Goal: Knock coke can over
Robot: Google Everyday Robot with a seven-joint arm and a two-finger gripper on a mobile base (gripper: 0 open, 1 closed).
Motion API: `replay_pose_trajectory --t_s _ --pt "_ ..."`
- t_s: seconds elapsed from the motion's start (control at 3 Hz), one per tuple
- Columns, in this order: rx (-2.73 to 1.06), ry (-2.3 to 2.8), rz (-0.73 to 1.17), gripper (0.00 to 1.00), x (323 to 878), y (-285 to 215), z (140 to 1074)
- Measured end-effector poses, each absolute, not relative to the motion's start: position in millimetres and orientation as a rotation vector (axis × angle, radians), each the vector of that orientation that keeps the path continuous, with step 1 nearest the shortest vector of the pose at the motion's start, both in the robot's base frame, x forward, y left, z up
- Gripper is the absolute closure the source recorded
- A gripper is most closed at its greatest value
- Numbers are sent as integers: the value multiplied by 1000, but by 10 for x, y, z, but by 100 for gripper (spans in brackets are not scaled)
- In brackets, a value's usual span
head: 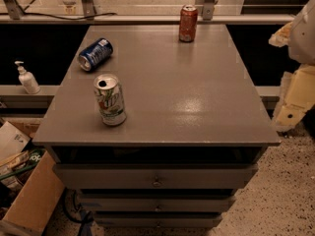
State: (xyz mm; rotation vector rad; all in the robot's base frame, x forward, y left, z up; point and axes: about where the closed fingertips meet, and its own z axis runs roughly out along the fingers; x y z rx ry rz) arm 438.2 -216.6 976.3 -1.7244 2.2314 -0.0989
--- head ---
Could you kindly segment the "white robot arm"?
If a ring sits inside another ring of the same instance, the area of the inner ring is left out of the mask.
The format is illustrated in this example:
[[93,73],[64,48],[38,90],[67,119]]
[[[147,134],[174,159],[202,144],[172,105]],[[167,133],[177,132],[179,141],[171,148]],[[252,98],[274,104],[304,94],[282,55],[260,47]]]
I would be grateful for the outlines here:
[[315,105],[315,0],[309,0],[292,22],[272,34],[269,43],[286,45],[289,58],[300,64],[293,73],[283,73],[272,118],[278,132],[287,132]]

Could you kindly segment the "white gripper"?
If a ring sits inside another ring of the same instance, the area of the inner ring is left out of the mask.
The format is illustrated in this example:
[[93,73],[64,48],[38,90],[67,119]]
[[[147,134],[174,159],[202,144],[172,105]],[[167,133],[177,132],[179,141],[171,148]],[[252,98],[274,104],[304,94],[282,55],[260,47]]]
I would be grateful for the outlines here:
[[[287,23],[269,38],[275,47],[288,45],[292,23]],[[276,104],[272,123],[278,132],[293,129],[315,105],[315,66],[302,64],[293,73],[284,72],[280,99]]]

